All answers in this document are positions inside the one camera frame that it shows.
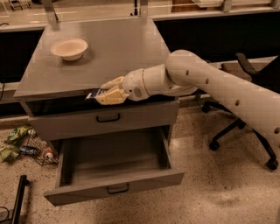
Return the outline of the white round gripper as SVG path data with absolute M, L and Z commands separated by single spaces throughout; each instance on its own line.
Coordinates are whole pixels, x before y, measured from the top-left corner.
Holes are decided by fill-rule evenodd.
M 101 105 L 122 104 L 127 98 L 138 102 L 150 97 L 144 85 L 143 69 L 110 80 L 102 84 L 101 88 L 94 97 Z

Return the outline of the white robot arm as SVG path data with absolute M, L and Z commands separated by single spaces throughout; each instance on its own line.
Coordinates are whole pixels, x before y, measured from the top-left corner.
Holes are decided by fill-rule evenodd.
M 196 54 L 177 50 L 159 66 L 140 68 L 101 86 L 94 98 L 116 105 L 152 95 L 181 96 L 201 89 L 273 144 L 280 144 L 280 95 L 215 68 Z

